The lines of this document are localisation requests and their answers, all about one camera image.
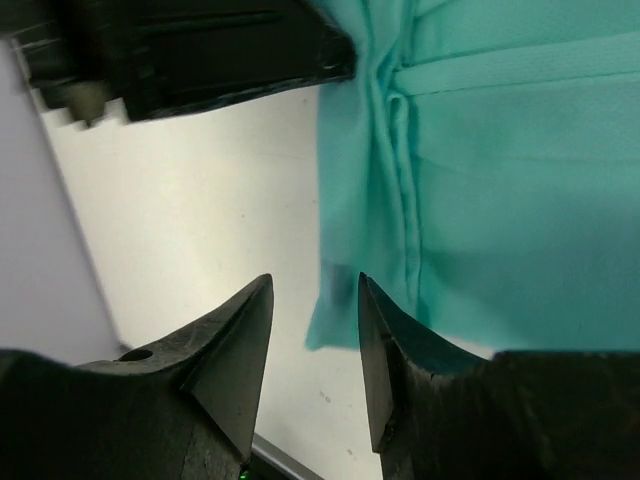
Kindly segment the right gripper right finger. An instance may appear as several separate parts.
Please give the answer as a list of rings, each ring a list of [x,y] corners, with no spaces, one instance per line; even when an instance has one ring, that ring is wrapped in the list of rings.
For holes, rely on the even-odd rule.
[[[358,281],[372,448],[387,479],[635,479],[635,352],[483,359]]]

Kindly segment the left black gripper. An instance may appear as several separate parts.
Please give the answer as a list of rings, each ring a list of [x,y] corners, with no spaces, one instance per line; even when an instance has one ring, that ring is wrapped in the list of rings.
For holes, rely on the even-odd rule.
[[[9,36],[47,108],[92,126],[192,115],[354,76],[356,51],[308,1],[13,1]]]

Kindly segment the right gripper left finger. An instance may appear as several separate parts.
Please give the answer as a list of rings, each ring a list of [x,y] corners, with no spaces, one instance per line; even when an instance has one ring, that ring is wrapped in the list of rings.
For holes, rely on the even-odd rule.
[[[264,274],[111,361],[1,354],[5,479],[238,479],[248,468],[274,306]]]

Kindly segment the teal green t-shirt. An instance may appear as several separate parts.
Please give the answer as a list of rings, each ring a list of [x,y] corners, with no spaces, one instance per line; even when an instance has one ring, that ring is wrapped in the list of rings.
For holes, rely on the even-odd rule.
[[[639,346],[639,5],[323,1],[354,79],[318,111],[306,345],[354,348],[366,274],[495,350]]]

